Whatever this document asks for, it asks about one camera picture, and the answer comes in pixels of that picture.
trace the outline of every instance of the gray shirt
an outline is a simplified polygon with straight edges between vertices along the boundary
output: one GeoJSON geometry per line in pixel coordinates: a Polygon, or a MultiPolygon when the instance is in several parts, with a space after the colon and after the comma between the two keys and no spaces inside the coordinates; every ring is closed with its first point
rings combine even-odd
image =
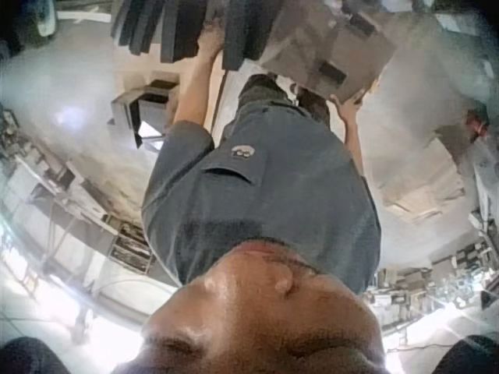
{"type": "Polygon", "coordinates": [[[180,284],[249,238],[287,243],[355,293],[380,258],[376,209],[343,143],[308,112],[264,101],[238,112],[217,149],[198,124],[169,129],[143,226],[180,284]]]}

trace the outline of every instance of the light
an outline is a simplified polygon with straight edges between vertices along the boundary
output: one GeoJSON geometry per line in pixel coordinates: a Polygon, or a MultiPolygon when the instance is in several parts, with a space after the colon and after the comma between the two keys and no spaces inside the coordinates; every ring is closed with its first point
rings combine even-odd
{"type": "Polygon", "coordinates": [[[34,297],[41,308],[66,326],[74,326],[80,304],[61,288],[39,279],[34,297]]]}
{"type": "Polygon", "coordinates": [[[407,327],[407,343],[413,345],[429,339],[438,329],[444,327],[451,319],[460,316],[453,303],[448,303],[443,309],[424,316],[407,327]]]}
{"type": "Polygon", "coordinates": [[[400,345],[400,333],[392,333],[383,338],[384,351],[396,349],[400,345]]]}
{"type": "Polygon", "coordinates": [[[481,292],[483,291],[483,286],[480,282],[476,282],[473,284],[473,291],[474,292],[481,292]]]}
{"type": "Polygon", "coordinates": [[[161,136],[161,134],[153,126],[149,125],[145,121],[142,121],[139,127],[139,136],[141,138],[149,138],[152,136],[161,136]]]}
{"type": "Polygon", "coordinates": [[[19,254],[19,251],[15,248],[11,248],[10,251],[5,253],[4,260],[14,274],[14,277],[16,277],[18,281],[23,281],[28,268],[28,263],[24,257],[19,254]]]}
{"type": "Polygon", "coordinates": [[[390,374],[405,374],[398,352],[391,352],[388,354],[384,360],[384,366],[390,374]]]}
{"type": "Polygon", "coordinates": [[[143,343],[138,332],[102,317],[94,320],[89,338],[87,349],[95,362],[107,372],[112,371],[117,364],[133,360],[143,343]]]}

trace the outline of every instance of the hand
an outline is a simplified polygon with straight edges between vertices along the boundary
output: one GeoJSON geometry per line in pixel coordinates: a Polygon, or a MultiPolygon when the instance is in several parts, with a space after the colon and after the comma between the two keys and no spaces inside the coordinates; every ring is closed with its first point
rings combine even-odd
{"type": "Polygon", "coordinates": [[[362,100],[365,94],[366,91],[361,90],[343,104],[339,102],[338,98],[335,95],[331,95],[331,101],[336,107],[338,116],[346,126],[356,124],[357,112],[362,107],[362,100]]]}
{"type": "Polygon", "coordinates": [[[197,41],[200,50],[200,57],[215,58],[224,46],[225,31],[221,19],[214,19],[206,23],[199,40],[197,41]]]}

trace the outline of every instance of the pants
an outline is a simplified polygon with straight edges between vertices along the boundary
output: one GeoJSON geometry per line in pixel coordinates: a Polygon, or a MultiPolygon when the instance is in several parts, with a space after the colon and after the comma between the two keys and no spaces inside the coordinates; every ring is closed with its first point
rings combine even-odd
{"type": "MultiPolygon", "coordinates": [[[[329,128],[330,114],[325,99],[307,90],[303,90],[297,99],[299,107],[308,111],[317,122],[329,128]]],[[[271,77],[257,74],[251,76],[243,87],[239,95],[238,110],[250,102],[262,100],[284,101],[292,104],[286,92],[271,77]]]]}

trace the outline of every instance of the person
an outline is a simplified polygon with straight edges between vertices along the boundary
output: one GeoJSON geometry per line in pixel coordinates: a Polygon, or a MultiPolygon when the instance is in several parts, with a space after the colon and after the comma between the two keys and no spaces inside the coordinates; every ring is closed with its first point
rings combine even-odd
{"type": "Polygon", "coordinates": [[[380,258],[363,178],[361,95],[337,105],[256,75],[214,147],[203,128],[222,28],[200,35],[142,209],[158,261],[182,287],[117,372],[383,372],[380,328],[358,294],[380,258]]]}

